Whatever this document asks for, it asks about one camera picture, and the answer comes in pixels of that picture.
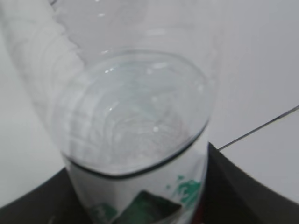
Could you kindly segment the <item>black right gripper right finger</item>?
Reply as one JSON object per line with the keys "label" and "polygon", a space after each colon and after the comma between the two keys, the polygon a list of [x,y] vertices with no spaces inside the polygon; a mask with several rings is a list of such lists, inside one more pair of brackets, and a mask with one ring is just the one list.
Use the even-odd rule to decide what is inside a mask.
{"label": "black right gripper right finger", "polygon": [[208,146],[206,224],[299,224],[299,205],[240,170]]}

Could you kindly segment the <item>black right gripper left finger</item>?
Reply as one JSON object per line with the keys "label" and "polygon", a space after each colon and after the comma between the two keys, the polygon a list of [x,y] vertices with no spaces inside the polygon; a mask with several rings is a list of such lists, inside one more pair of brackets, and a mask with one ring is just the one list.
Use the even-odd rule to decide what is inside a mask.
{"label": "black right gripper left finger", "polygon": [[44,184],[0,209],[2,224],[85,224],[66,169]]}

